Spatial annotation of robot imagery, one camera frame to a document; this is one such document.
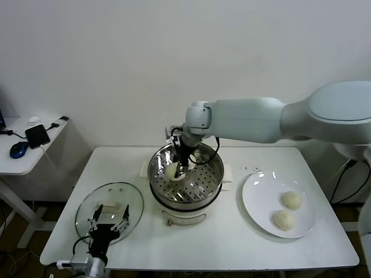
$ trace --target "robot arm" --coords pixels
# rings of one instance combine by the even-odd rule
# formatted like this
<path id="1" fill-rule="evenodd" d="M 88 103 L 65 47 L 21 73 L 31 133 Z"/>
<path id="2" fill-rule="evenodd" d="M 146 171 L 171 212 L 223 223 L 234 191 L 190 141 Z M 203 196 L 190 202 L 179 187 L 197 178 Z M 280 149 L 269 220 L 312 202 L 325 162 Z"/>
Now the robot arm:
<path id="1" fill-rule="evenodd" d="M 293 104 L 268 97 L 198 101 L 188 108 L 183 130 L 188 147 L 205 136 L 258 143 L 315 138 L 361 159 L 359 147 L 371 144 L 371 82 L 334 83 Z"/>

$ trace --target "white wall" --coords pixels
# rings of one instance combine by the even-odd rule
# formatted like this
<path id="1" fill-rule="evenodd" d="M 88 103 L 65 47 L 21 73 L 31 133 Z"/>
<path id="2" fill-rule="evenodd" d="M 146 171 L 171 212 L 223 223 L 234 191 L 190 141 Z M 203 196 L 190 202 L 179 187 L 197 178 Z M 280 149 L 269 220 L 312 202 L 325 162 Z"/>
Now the white wall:
<path id="1" fill-rule="evenodd" d="M 69 116 L 70 173 L 98 145 L 162 145 L 195 100 L 293 102 L 371 78 L 370 10 L 368 0 L 1 1 L 0 105 Z"/>

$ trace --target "small white table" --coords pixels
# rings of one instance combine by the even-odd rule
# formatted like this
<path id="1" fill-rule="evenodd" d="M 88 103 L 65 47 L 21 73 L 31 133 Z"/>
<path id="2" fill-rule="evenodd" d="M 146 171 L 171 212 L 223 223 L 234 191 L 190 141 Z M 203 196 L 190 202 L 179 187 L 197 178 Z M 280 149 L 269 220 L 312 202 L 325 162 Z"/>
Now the small white table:
<path id="1" fill-rule="evenodd" d="M 75 214 L 97 187 L 126 181 L 141 190 L 144 213 L 134 231 L 108 249 L 107 269 L 130 270 L 288 270 L 354 266 L 359 258 L 301 153 L 295 148 L 220 148 L 233 182 L 226 184 L 212 215 L 194 226 L 168 227 L 148 180 L 139 177 L 143 161 L 158 148 L 100 147 L 94 150 L 42 254 L 47 265 L 72 257 L 78 239 Z M 301 183 L 318 212 L 313 230 L 300 239 L 281 239 L 260 229 L 241 200 L 241 185 L 253 167 L 285 173 Z"/>
<path id="2" fill-rule="evenodd" d="M 56 119 L 44 119 L 43 125 L 47 129 L 52 122 Z M 24 131 L 28 128 L 28 118 L 5 118 L 6 129 L 13 130 L 18 135 L 25 137 Z M 55 127 L 54 129 L 48 130 L 50 143 L 44 146 L 47 150 L 52 142 L 57 138 L 60 132 L 66 126 L 66 122 Z M 9 151 L 12 145 L 19 141 L 26 141 L 27 139 L 21 139 L 16 135 L 0 136 L 0 175 L 26 175 L 34 166 L 38 163 L 40 158 L 43 156 L 43 150 L 41 148 L 31 149 L 28 148 L 26 154 L 18 159 L 13 159 L 9 156 Z M 37 212 L 33 212 L 8 186 L 0 181 L 0 198 L 4 200 L 13 211 L 6 218 L 6 225 L 13 219 L 15 213 L 19 213 L 24 219 L 29 222 L 29 225 L 24 232 L 22 238 L 18 242 L 18 248 L 26 248 L 32 235 L 35 231 L 52 231 L 55 222 L 45 222 L 41 218 L 44 215 L 46 208 L 40 207 Z"/>

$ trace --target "power cord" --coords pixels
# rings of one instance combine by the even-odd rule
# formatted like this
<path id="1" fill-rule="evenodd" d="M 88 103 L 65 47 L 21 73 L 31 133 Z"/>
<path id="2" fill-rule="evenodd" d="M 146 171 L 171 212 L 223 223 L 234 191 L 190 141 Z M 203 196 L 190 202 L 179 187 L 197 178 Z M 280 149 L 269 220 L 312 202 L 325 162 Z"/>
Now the power cord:
<path id="1" fill-rule="evenodd" d="M 1 210 L 2 218 L 3 218 L 3 228 L 2 228 L 2 231 L 1 231 L 1 235 L 0 235 L 0 240 L 1 240 L 3 235 L 4 235 L 5 228 L 6 228 L 6 216 L 5 216 L 4 209 L 3 209 L 1 203 L 0 203 L 0 210 Z"/>
<path id="2" fill-rule="evenodd" d="M 215 137 L 215 140 L 216 140 L 216 144 L 217 144 L 217 147 L 216 147 L 216 150 L 215 152 L 213 153 L 213 155 L 209 158 L 209 160 L 205 161 L 205 162 L 201 162 L 201 163 L 198 163 L 196 161 L 193 161 L 190 157 L 190 161 L 195 163 L 196 165 L 205 165 L 205 164 L 208 164 L 210 161 L 212 161 L 214 159 L 214 157 L 217 155 L 218 151 L 219 151 L 219 147 L 220 147 L 220 140 L 219 140 L 219 137 Z"/>
<path id="3" fill-rule="evenodd" d="M 340 204 L 340 203 L 342 203 L 342 202 L 344 202 L 344 201 L 346 201 L 346 200 L 348 200 L 348 199 L 350 199 L 350 198 L 352 198 L 354 195 L 356 195 L 359 191 L 361 191 L 361 189 L 363 188 L 363 187 L 365 187 L 365 185 L 367 184 L 367 182 L 369 181 L 369 179 L 370 179 L 370 176 L 371 176 L 371 167 L 370 167 L 370 164 L 368 163 L 368 162 L 366 162 L 366 161 L 363 161 L 366 165 L 367 165 L 367 167 L 368 167 L 368 169 L 369 169 L 369 172 L 368 172 L 368 174 L 367 174 L 367 178 L 366 178 L 366 180 L 363 182 L 363 184 L 352 194 L 352 195 L 350 195 L 350 196 L 348 196 L 348 197 L 346 197 L 346 198 L 344 198 L 343 200 L 340 200 L 340 201 L 338 201 L 338 202 L 336 202 L 336 203 L 334 203 L 334 204 Z"/>
<path id="4" fill-rule="evenodd" d="M 81 240 L 85 240 L 85 239 L 89 239 L 90 236 L 82 236 L 80 237 L 78 240 L 76 240 L 76 242 L 74 243 L 74 246 L 72 247 L 72 254 L 75 255 L 76 253 L 76 246 L 77 244 L 81 241 Z"/>
<path id="5" fill-rule="evenodd" d="M 348 160 L 348 162 L 345 164 L 345 167 L 342 166 L 342 167 L 344 167 L 344 170 L 341 172 L 340 177 L 339 177 L 339 179 L 337 180 L 337 183 L 336 183 L 335 189 L 334 189 L 334 191 L 332 192 L 332 196 L 331 196 L 331 198 L 330 198 L 330 203 L 332 203 L 332 201 L 333 201 L 333 199 L 334 199 L 334 197 L 335 197 L 335 193 L 336 193 L 336 191 L 337 191 L 337 188 L 338 188 L 339 185 L 340 185 L 340 181 L 341 181 L 341 179 L 343 178 L 343 175 L 346 173 L 346 171 L 347 171 L 348 169 L 350 169 L 351 167 L 353 167 L 354 165 L 356 165 L 356 163 L 357 163 L 356 160 L 350 159 L 350 160 Z"/>
<path id="6" fill-rule="evenodd" d="M 14 277 L 18 275 L 27 266 L 28 262 L 30 261 L 31 255 L 40 258 L 40 256 L 34 253 L 33 251 L 26 250 L 27 252 L 23 254 L 19 259 L 15 259 L 14 254 L 21 251 L 24 251 L 24 249 L 17 249 L 11 253 L 6 251 L 0 251 L 0 254 L 2 255 L 2 258 L 0 259 L 0 266 L 3 266 L 5 264 L 7 258 L 10 258 L 13 261 L 13 264 L 9 268 L 9 277 Z M 19 262 L 22 261 L 23 258 L 25 258 L 26 256 L 27 259 L 25 263 L 23 263 L 22 267 L 19 268 Z"/>
<path id="7" fill-rule="evenodd" d="M 26 137 L 23 137 L 17 133 L 15 133 L 13 130 L 4 130 L 4 131 L 0 131 L 0 134 L 6 134 L 6 135 L 15 135 L 15 136 L 18 136 L 19 138 L 21 139 L 26 139 Z"/>

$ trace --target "blue mouse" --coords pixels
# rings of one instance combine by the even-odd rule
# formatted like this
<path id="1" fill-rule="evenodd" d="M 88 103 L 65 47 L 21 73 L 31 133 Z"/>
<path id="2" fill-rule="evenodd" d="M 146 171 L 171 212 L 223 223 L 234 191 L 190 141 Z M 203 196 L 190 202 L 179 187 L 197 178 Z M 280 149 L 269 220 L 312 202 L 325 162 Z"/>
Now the blue mouse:
<path id="1" fill-rule="evenodd" d="M 18 142 L 17 144 L 12 145 L 10 148 L 10 157 L 11 158 L 21 158 L 26 153 L 28 148 L 28 142 Z"/>

